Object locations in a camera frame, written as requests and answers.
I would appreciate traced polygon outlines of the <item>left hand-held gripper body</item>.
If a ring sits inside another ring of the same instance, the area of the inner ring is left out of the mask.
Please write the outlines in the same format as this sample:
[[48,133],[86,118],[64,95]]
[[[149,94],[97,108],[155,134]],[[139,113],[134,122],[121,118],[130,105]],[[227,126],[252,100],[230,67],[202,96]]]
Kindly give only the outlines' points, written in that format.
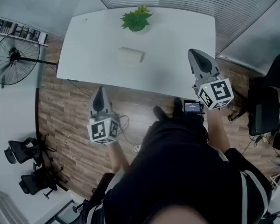
[[116,142],[119,129],[117,114],[112,110],[112,103],[102,85],[91,97],[89,113],[87,130],[90,141],[99,145]]

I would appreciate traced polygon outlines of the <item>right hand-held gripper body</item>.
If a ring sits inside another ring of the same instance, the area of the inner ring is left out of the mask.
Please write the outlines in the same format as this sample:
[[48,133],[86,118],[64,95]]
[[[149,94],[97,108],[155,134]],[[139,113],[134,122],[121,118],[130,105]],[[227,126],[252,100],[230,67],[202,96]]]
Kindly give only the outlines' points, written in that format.
[[228,105],[234,98],[231,83],[221,73],[216,60],[197,49],[188,51],[188,60],[196,78],[193,88],[208,109]]

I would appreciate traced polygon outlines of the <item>white rectangular block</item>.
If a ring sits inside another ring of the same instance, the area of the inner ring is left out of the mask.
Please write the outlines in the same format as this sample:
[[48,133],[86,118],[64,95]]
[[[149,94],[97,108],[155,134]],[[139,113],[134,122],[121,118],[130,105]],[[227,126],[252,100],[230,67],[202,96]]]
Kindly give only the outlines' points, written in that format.
[[141,63],[145,52],[121,47],[118,49],[118,61],[121,63]]

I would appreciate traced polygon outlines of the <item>person's right forearm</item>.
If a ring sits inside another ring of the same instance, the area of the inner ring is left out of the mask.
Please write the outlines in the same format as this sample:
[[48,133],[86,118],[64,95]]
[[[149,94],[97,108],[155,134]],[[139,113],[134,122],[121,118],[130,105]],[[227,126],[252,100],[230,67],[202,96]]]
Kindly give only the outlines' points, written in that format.
[[207,110],[209,144],[223,154],[231,148],[227,138],[221,112],[218,109]]

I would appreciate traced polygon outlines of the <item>person's left forearm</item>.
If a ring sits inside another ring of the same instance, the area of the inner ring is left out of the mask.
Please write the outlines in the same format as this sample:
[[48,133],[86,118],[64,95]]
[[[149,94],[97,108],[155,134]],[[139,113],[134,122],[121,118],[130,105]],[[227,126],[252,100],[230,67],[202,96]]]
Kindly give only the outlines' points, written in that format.
[[107,150],[113,173],[117,173],[120,169],[123,169],[125,172],[127,172],[130,168],[130,165],[120,144],[117,141],[113,142],[107,145]]

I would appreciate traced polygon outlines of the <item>small black screen device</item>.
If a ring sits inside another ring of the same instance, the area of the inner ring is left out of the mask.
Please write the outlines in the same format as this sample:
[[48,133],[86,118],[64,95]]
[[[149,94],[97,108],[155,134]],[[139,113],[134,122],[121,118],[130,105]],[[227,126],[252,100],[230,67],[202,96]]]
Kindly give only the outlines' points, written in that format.
[[200,101],[184,100],[184,112],[192,112],[197,115],[204,114],[204,105]]

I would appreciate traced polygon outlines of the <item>person's right black shoe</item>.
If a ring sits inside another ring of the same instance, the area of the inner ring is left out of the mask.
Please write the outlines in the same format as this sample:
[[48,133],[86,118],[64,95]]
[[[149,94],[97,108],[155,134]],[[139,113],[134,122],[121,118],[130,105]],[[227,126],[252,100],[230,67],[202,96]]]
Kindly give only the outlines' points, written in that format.
[[180,117],[183,115],[183,104],[182,100],[179,97],[174,99],[174,110],[172,113],[173,117]]

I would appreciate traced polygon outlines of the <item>person's black shoe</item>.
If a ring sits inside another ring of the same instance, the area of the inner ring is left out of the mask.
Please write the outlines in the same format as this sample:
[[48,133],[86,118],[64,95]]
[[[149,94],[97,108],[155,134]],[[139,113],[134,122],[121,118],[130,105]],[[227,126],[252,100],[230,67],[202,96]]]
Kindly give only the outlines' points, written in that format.
[[170,118],[159,106],[153,108],[153,113],[159,121],[165,121]]
[[173,117],[180,117],[183,115],[183,104],[182,100],[179,97],[174,99],[174,110],[172,113]]

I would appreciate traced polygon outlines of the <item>large black office chair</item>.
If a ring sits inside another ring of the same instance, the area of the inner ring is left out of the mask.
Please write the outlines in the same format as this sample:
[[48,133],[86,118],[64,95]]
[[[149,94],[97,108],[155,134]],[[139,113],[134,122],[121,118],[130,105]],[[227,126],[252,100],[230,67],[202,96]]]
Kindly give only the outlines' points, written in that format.
[[248,114],[248,128],[251,136],[265,134],[279,128],[280,103],[277,89],[280,89],[280,54],[274,59],[268,73],[249,80],[247,97],[232,89],[242,101],[241,110],[229,115],[230,122],[245,113]]

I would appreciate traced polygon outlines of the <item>person's left black shoe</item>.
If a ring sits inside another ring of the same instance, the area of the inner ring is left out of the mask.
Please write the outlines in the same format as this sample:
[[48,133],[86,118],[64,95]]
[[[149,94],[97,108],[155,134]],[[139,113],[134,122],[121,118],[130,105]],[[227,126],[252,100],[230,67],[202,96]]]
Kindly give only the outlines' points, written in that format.
[[153,113],[159,121],[165,121],[170,118],[159,106],[153,108]]

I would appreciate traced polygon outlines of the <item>person's dark clothed torso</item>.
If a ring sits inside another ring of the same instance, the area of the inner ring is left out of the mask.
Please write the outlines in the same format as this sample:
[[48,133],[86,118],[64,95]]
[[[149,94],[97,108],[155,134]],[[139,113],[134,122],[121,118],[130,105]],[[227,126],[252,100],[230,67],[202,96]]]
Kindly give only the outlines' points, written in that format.
[[272,187],[237,149],[208,144],[193,118],[169,118],[147,132],[129,170],[115,176],[84,224],[149,224],[167,207],[196,210],[209,224],[258,224]]

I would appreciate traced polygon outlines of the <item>black mesh office chair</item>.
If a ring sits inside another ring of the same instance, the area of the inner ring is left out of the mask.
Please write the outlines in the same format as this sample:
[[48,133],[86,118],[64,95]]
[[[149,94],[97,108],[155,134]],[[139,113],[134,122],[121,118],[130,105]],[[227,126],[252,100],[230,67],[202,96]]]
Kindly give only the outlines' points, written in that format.
[[48,193],[44,193],[44,196],[49,199],[49,195],[53,191],[57,191],[57,186],[60,185],[60,182],[65,184],[68,183],[68,180],[63,179],[58,173],[63,171],[63,167],[58,171],[54,171],[53,168],[46,169],[45,167],[36,168],[33,167],[33,172],[29,175],[22,175],[19,186],[25,194],[35,195],[41,190],[50,188]]
[[48,151],[56,152],[56,149],[51,149],[45,145],[45,141],[35,138],[27,138],[25,141],[13,141],[8,142],[8,148],[4,151],[5,157],[11,164],[17,162],[23,164],[24,162],[33,159],[36,166],[41,166],[44,163],[43,153],[47,155],[49,161],[52,158],[49,157]]

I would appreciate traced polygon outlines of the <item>green potted plant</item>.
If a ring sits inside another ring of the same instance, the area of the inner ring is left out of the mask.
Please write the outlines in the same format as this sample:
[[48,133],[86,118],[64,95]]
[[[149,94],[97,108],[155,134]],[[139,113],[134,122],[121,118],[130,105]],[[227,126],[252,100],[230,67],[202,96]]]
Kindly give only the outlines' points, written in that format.
[[146,6],[138,6],[135,11],[130,11],[122,15],[121,20],[123,24],[121,27],[123,29],[128,28],[132,32],[139,32],[150,25],[148,18],[152,15]]

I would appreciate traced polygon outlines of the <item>black standing fan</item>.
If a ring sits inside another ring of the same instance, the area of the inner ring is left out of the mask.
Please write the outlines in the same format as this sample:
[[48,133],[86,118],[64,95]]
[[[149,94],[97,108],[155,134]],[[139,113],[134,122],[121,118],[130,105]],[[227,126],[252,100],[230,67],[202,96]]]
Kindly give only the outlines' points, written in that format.
[[10,86],[24,80],[37,63],[58,66],[40,59],[41,45],[34,33],[14,31],[0,41],[0,86]]

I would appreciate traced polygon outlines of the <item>white wall shelf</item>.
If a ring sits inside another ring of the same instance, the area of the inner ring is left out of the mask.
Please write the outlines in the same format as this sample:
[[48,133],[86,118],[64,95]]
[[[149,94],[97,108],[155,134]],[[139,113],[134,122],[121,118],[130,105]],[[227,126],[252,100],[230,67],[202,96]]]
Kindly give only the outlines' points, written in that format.
[[40,30],[28,27],[22,23],[0,19],[0,36],[13,35],[21,39],[38,41],[42,46],[47,45],[48,34]]

